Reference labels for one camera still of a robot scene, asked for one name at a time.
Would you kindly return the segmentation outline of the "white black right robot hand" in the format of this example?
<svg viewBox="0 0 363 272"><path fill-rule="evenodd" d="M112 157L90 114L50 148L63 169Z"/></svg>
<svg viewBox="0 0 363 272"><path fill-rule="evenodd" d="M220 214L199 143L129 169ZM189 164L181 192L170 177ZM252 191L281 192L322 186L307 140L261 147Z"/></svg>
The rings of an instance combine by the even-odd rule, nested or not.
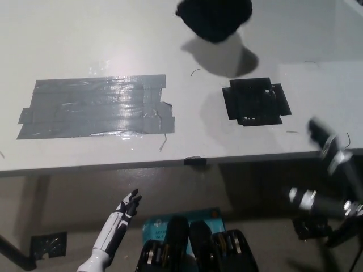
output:
<svg viewBox="0 0 363 272"><path fill-rule="evenodd" d="M353 154L341 147L337 135L317 118L311 118L307 128L310 139L320 148L320 157L328 175L345 189L345 196L338 201L316 191L296 187L284 189L284 196L300 210L343 220L342 225L328 236L328 247L336 247L355 236L362 240L362 180Z"/></svg>

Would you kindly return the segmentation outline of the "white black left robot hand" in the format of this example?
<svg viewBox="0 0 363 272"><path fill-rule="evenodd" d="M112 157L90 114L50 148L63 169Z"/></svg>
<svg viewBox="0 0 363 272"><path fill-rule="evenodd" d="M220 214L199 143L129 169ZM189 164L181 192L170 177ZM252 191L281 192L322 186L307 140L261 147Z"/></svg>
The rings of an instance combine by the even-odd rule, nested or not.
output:
<svg viewBox="0 0 363 272"><path fill-rule="evenodd" d="M116 208L115 213L119 220L118 228L127 227L131 219L136 215L137 207L139 206L142 198L142 195L139 195L138 192L138 189L133 190Z"/></svg>

